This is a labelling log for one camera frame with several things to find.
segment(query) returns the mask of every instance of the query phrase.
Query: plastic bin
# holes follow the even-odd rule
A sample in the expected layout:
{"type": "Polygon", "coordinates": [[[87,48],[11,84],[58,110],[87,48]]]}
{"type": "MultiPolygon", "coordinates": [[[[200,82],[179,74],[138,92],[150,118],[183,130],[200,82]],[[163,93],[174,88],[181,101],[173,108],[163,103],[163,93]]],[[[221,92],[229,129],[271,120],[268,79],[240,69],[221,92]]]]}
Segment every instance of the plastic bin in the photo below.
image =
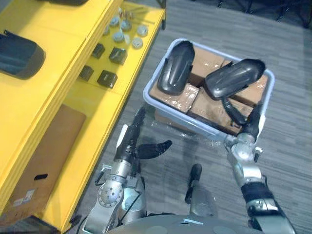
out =
{"type": "MultiPolygon", "coordinates": [[[[196,132],[196,133],[199,133],[211,140],[218,140],[218,141],[224,141],[225,138],[227,136],[229,136],[227,133],[224,133],[212,126],[210,126],[209,124],[207,123],[204,123],[204,122],[201,122],[199,120],[196,120],[194,119],[193,117],[190,117],[170,106],[167,106],[166,104],[154,99],[153,97],[150,96],[149,94],[149,91],[151,90],[151,88],[153,87],[154,83],[158,80],[159,78],[159,75],[161,73],[161,70],[162,70],[162,66],[164,64],[164,61],[165,59],[167,58],[167,56],[169,55],[169,53],[171,52],[171,50],[173,49],[173,47],[175,45],[177,45],[178,43],[180,43],[181,41],[183,40],[187,40],[187,39],[183,39],[183,38],[179,38],[179,39],[176,39],[174,40],[171,45],[169,46],[165,56],[161,59],[160,63],[158,64],[156,70],[154,71],[154,74],[151,78],[151,80],[147,83],[147,85],[145,86],[144,88],[144,91],[143,91],[143,97],[144,97],[144,100],[154,106],[157,110],[158,110],[158,113],[164,117],[167,117],[169,119],[171,119],[172,121],[180,124],[180,125],[183,125],[185,126],[186,128],[196,132]]],[[[220,56],[223,56],[226,60],[232,60],[234,62],[238,62],[238,61],[241,61],[240,58],[236,58],[236,57],[233,57],[231,55],[228,55],[228,54],[225,54],[225,53],[222,53],[218,50],[215,50],[213,48],[210,48],[208,46],[205,46],[205,45],[201,45],[201,44],[198,44],[196,42],[193,42],[191,40],[188,40],[190,41],[191,43],[193,43],[193,45],[197,46],[197,47],[200,47],[202,49],[205,49],[205,50],[208,50],[214,54],[217,54],[217,55],[220,55],[220,56]]],[[[269,100],[270,100],[270,96],[271,96],[271,92],[273,90],[273,86],[274,86],[274,82],[275,82],[275,77],[274,77],[274,74],[270,71],[270,70],[266,70],[264,72],[265,75],[268,76],[268,82],[267,82],[267,85],[265,87],[265,90],[263,92],[263,96],[262,96],[262,109],[261,109],[261,119],[262,119],[262,123],[261,123],[261,126],[263,127],[263,124],[264,124],[264,121],[265,121],[265,112],[267,110],[267,107],[268,107],[268,104],[269,104],[269,100]]]]}

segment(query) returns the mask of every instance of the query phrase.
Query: round metal part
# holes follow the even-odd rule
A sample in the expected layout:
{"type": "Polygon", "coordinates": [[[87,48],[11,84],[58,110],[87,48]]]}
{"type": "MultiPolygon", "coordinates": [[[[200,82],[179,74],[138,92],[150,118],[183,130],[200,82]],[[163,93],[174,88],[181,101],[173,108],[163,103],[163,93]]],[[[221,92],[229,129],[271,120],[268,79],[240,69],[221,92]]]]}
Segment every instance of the round metal part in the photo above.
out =
{"type": "Polygon", "coordinates": [[[133,40],[132,40],[132,46],[133,46],[135,49],[142,48],[142,46],[143,46],[143,40],[142,40],[141,38],[133,38],[133,40]]]}
{"type": "Polygon", "coordinates": [[[131,29],[131,23],[127,20],[123,20],[121,22],[121,29],[122,31],[129,31],[131,29]]]}
{"type": "Polygon", "coordinates": [[[119,182],[108,180],[99,189],[98,202],[103,207],[113,207],[123,198],[123,188],[119,182]]]}
{"type": "Polygon", "coordinates": [[[111,20],[111,22],[109,23],[109,26],[111,27],[116,27],[119,24],[119,16],[114,16],[111,20]]]}
{"type": "Polygon", "coordinates": [[[148,34],[148,27],[145,25],[140,25],[137,30],[137,34],[139,34],[140,37],[145,37],[148,34]]]}
{"type": "Polygon", "coordinates": [[[113,39],[115,42],[122,42],[125,40],[125,36],[123,35],[122,32],[116,32],[114,35],[113,35],[113,39]]]}

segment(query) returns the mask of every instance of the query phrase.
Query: metal part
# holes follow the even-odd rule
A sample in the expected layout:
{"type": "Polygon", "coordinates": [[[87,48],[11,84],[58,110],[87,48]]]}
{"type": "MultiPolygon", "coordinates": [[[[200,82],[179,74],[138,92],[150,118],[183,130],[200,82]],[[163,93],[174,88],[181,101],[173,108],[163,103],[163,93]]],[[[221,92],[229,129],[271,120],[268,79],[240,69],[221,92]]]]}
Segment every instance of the metal part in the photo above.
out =
{"type": "Polygon", "coordinates": [[[137,28],[136,32],[140,37],[146,37],[148,34],[148,27],[145,25],[140,25],[137,28]]]}
{"type": "Polygon", "coordinates": [[[137,187],[137,177],[127,176],[126,186],[128,188],[136,188],[137,187]]]}
{"type": "Polygon", "coordinates": [[[117,27],[119,25],[119,16],[114,16],[109,23],[109,26],[111,27],[117,27]]]}
{"type": "Polygon", "coordinates": [[[279,215],[254,217],[265,234],[296,234],[287,218],[279,215]]]}
{"type": "Polygon", "coordinates": [[[106,175],[105,180],[112,180],[112,181],[119,182],[121,184],[125,184],[127,182],[126,178],[118,176],[118,175],[111,175],[111,174],[106,175]]]}
{"type": "Polygon", "coordinates": [[[122,29],[122,31],[129,31],[129,30],[131,30],[131,22],[130,21],[128,21],[128,20],[123,20],[122,22],[121,22],[121,29],[122,29]]]}
{"type": "Polygon", "coordinates": [[[115,73],[103,70],[99,78],[97,79],[98,84],[108,88],[113,88],[117,81],[117,75],[115,73]]]}
{"type": "Polygon", "coordinates": [[[123,200],[121,183],[106,181],[99,189],[97,202],[79,233],[104,233],[118,224],[117,212],[123,200]]]}
{"type": "Polygon", "coordinates": [[[190,214],[218,218],[215,198],[198,180],[193,180],[190,214]]]}
{"type": "Polygon", "coordinates": [[[255,212],[259,213],[267,211],[278,212],[278,206],[272,198],[252,200],[246,204],[247,210],[249,210],[251,207],[255,210],[255,212]]]}
{"type": "Polygon", "coordinates": [[[111,174],[126,178],[131,171],[131,164],[125,160],[116,160],[113,163],[111,174]]]}
{"type": "Polygon", "coordinates": [[[135,49],[140,49],[143,46],[143,40],[141,38],[133,38],[132,40],[132,46],[135,49]]]}
{"type": "Polygon", "coordinates": [[[240,133],[236,140],[226,141],[228,161],[232,166],[233,175],[239,187],[249,182],[263,182],[261,171],[254,162],[254,137],[240,133]]]}
{"type": "Polygon", "coordinates": [[[123,198],[123,189],[120,182],[107,180],[99,189],[98,202],[103,207],[113,207],[123,198]]]}
{"type": "Polygon", "coordinates": [[[116,32],[113,35],[113,40],[118,43],[123,42],[125,40],[125,36],[122,32],[116,32]]]}
{"type": "Polygon", "coordinates": [[[135,221],[139,218],[146,217],[147,212],[145,189],[140,174],[137,174],[136,177],[128,176],[127,185],[124,189],[124,199],[119,210],[119,219],[121,219],[125,215],[130,205],[139,194],[141,194],[140,197],[133,204],[127,215],[124,217],[122,223],[128,223],[135,221]]]}

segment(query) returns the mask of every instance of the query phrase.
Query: cardboard box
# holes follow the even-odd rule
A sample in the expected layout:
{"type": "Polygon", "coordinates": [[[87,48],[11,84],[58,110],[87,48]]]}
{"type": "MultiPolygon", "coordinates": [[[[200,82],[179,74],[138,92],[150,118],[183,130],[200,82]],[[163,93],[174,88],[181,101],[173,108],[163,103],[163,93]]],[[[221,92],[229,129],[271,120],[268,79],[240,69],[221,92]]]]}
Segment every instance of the cardboard box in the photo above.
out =
{"type": "Polygon", "coordinates": [[[254,107],[261,100],[267,82],[268,77],[263,75],[257,82],[253,83],[248,88],[240,91],[239,93],[233,95],[231,98],[251,107],[254,107]]]}
{"type": "MultiPolygon", "coordinates": [[[[252,107],[232,99],[231,103],[246,117],[253,110],[252,107]]],[[[203,88],[200,88],[188,114],[228,134],[236,135],[241,128],[228,116],[222,101],[212,100],[203,88]]]]}
{"type": "Polygon", "coordinates": [[[224,58],[196,46],[194,46],[194,50],[195,58],[189,82],[198,87],[208,74],[221,67],[224,58]]]}
{"type": "Polygon", "coordinates": [[[84,120],[84,114],[61,105],[16,184],[0,226],[44,209],[84,120]]]}
{"type": "Polygon", "coordinates": [[[165,104],[172,106],[173,108],[187,113],[191,108],[192,103],[194,102],[199,89],[187,83],[182,94],[178,96],[172,96],[166,93],[163,93],[157,88],[157,82],[150,90],[150,95],[157,100],[164,102],[165,104]]]}

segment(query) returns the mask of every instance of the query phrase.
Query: yellow shelf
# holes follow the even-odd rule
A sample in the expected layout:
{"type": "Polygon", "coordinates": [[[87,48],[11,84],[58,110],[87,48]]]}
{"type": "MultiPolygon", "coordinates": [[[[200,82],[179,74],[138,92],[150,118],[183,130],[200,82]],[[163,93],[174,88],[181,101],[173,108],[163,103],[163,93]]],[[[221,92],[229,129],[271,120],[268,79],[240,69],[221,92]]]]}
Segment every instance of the yellow shelf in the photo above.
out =
{"type": "MultiPolygon", "coordinates": [[[[114,43],[112,36],[119,28],[110,28],[110,34],[99,40],[105,47],[105,52],[101,58],[90,57],[86,63],[94,70],[91,78],[88,82],[78,79],[64,101],[65,105],[86,114],[87,119],[64,164],[46,209],[37,215],[61,232],[70,228],[69,221],[83,189],[144,62],[161,20],[165,16],[164,9],[130,2],[122,4],[122,9],[130,10],[137,7],[144,7],[147,11],[137,17],[154,22],[154,24],[146,23],[146,21],[141,22],[148,25],[149,28],[148,36],[142,38],[143,47],[134,49],[131,44],[125,42],[114,43]],[[110,62],[108,57],[114,46],[126,49],[128,57],[124,65],[110,62]],[[113,89],[97,84],[97,79],[102,70],[117,74],[118,79],[113,89]]],[[[131,31],[126,33],[130,41],[134,37],[138,37],[136,31],[141,23],[133,23],[131,31]]]]}
{"type": "Polygon", "coordinates": [[[43,133],[122,0],[65,6],[14,0],[0,14],[7,29],[46,52],[37,74],[20,80],[0,73],[0,215],[43,133]]]}

